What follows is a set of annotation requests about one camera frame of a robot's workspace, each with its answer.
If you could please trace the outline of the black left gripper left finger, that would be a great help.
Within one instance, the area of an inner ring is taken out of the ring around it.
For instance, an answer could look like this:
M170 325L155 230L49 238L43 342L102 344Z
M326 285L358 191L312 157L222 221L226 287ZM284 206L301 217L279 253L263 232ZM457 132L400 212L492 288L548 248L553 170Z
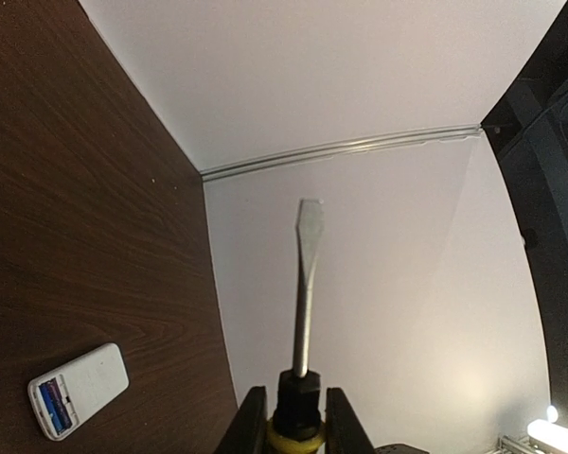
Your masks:
M252 387L244 397L215 454L263 454L266 442L267 392L265 386Z

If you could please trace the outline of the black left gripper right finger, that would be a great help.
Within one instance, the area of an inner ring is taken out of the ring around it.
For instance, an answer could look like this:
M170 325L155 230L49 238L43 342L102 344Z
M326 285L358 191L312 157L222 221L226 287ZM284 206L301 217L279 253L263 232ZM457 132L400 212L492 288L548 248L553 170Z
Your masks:
M341 388L328 388L326 401L326 452L373 454L364 427Z

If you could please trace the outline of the yellow handled screwdriver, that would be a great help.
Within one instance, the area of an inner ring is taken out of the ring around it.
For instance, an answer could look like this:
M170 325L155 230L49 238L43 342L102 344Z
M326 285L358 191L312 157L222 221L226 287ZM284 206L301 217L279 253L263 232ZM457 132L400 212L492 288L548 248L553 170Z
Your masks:
M295 225L298 278L293 361L292 368L279 376L276 408L266 429L269 453L316 453L325 443L319 410L321 376L309 365L313 283L323 230L322 202L301 200Z

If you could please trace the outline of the white remote control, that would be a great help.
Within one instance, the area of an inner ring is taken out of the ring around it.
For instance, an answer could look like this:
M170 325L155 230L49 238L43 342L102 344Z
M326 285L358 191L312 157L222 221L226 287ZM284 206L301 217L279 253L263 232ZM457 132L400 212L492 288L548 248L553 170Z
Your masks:
M56 378L72 427L58 435L52 426L40 385ZM60 442L129 387L126 366L117 344L108 342L32 380L27 394L44 436Z

